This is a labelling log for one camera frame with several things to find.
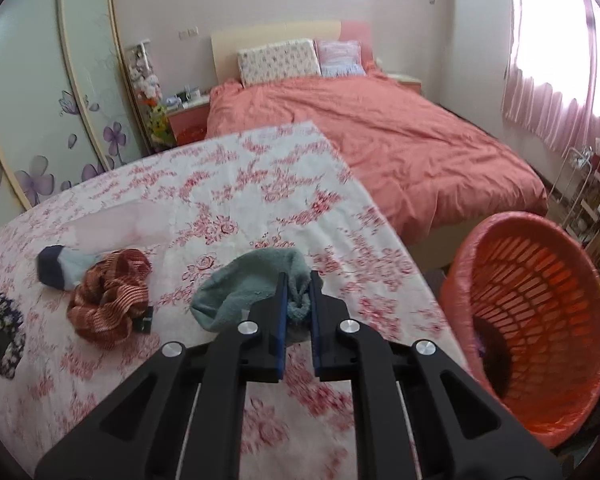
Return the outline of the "small dark green packet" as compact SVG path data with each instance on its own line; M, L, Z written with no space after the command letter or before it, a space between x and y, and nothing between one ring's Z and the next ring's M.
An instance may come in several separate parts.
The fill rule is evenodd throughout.
M151 332L152 319L154 318L154 308L148 307L141 318L137 318L137 330L141 334L149 334Z

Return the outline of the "grey-green fuzzy sock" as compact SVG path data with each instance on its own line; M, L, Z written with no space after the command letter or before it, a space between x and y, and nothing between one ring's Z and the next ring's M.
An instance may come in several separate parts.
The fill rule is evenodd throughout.
M311 269L297 248L261 248L246 252L211 274L198 287L189 309L211 333L247 318L253 304L276 293L280 274L288 278L287 344L309 339Z

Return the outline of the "red striped scrunchie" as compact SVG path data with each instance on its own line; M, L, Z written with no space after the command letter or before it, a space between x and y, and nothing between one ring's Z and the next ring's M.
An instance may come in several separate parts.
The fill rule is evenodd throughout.
M151 264L136 248L110 252L84 274L73 291L67 318L78 336L110 350L125 342L149 306Z

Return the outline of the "navy and blue sock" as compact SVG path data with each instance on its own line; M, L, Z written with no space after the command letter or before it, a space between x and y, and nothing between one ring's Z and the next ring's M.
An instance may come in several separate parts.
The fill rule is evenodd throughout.
M86 271L99 261L101 255L61 245L46 246L36 256L36 276L47 287L71 292L81 284Z

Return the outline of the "black floral scrunchie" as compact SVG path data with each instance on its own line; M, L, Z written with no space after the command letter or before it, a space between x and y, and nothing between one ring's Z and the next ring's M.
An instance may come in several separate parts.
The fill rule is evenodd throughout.
M0 293L0 376L6 379L15 377L20 363L26 332L23 328L24 318L14 300L4 292Z

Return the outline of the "orange plastic laundry basket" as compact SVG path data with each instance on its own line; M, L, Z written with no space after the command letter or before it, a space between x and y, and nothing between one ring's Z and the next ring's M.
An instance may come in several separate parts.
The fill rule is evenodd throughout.
M439 304L476 381L547 448L580 430L600 397L600 276L575 240L536 214L494 214L460 245Z

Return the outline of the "floral pink tablecloth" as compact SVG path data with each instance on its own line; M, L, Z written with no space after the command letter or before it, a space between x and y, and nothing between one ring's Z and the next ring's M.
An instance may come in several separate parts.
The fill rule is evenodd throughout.
M171 234L134 247L151 263L151 332L102 350L67 318L69 297L43 286L35 259L71 246L69 223L133 200L166 210ZM325 292L387 339L427 338L464 361L446 318L384 215L314 125L230 134L133 162L62 192L0 229L0 293L24 318L15 377L0 377L0 440L32 471L61 437L163 344L204 344L195 290L250 250L294 247Z

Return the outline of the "clear plastic bag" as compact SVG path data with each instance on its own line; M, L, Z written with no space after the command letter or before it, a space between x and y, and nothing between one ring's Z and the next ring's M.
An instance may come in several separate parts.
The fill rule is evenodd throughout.
M171 234L166 210L149 200L133 200L87 214L69 223L73 248L88 254L166 242Z

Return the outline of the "coral bed duvet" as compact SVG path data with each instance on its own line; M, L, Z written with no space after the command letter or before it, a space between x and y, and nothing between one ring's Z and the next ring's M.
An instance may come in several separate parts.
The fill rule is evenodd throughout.
M368 64L364 76L283 79L210 94L207 136L313 122L405 245L506 211L545 216L546 188L511 148Z

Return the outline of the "pink left nightstand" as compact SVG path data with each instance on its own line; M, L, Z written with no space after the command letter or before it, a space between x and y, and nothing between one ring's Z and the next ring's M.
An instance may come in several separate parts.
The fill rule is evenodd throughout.
M190 102L175 112L166 115L174 139L178 146L193 144L204 140L207 134L207 122L210 113L210 99L206 96Z

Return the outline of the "right nightstand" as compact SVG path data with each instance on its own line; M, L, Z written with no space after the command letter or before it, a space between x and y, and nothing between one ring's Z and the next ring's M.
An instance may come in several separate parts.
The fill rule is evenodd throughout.
M422 82L415 77L404 74L388 74L387 77L408 90L418 94L422 93Z

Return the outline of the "sliding wardrobe with flowers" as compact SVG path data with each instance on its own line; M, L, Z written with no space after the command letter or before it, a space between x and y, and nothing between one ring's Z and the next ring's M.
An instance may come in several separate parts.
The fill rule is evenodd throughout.
M0 0L0 227L147 153L114 0Z

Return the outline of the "plush toy display tube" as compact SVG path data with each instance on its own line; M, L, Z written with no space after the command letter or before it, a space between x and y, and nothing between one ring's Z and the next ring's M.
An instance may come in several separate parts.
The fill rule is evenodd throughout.
M125 50L126 68L143 132L151 149L159 153L170 148L173 139L162 104L161 84L149 55L149 44L149 40L143 40Z

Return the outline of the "pink striped pillow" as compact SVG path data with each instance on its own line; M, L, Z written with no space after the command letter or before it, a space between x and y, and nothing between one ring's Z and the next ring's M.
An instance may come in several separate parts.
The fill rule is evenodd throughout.
M315 50L323 77L364 76L362 44L356 40L315 40Z

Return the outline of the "pink window curtain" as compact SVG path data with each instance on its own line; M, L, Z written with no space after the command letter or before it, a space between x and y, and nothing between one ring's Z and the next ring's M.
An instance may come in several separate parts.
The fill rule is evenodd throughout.
M504 117L551 150L600 140L600 4L512 0Z

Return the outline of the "beige and pink headboard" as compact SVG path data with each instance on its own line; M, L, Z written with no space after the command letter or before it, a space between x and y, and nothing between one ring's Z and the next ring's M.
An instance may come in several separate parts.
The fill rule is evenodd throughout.
M215 76L218 84L241 80L237 52L297 39L349 41L361 44L362 64L374 59L370 24L361 21L290 21L232 27L211 34Z

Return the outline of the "floral white pillow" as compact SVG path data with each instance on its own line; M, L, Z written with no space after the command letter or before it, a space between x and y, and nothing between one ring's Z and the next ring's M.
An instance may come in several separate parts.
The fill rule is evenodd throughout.
M321 75L314 42L308 38L239 50L237 63L245 87Z

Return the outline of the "wall power socket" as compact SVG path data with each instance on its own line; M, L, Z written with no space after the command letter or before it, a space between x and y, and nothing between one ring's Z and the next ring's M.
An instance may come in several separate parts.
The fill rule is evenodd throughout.
M178 39L185 40L188 38L194 38L199 35L199 29L197 27L180 30L178 32Z

